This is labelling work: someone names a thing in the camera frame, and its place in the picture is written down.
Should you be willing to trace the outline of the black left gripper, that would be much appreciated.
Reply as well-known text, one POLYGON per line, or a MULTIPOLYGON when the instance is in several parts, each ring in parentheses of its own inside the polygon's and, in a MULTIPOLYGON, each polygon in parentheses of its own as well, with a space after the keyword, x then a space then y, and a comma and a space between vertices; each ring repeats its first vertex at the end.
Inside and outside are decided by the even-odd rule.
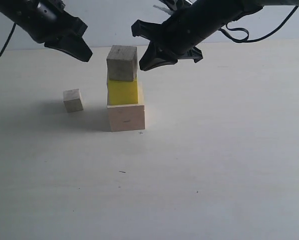
POLYGON ((93 55, 82 38, 88 26, 66 12, 61 0, 0 0, 0 13, 46 48, 82 62, 88 62, 93 55))

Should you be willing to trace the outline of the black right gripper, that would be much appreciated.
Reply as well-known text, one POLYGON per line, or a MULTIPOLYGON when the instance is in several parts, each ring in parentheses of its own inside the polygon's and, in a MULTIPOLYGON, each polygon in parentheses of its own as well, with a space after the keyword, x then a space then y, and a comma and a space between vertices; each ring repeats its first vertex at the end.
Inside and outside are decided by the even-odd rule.
POLYGON ((162 50, 155 41, 163 41, 174 54, 182 55, 227 23, 262 9, 253 0, 197 0, 192 4, 187 0, 162 2, 174 10, 173 15, 162 25, 136 20, 131 26, 133 37, 151 41, 139 60, 142 71, 178 63, 177 58, 162 50))

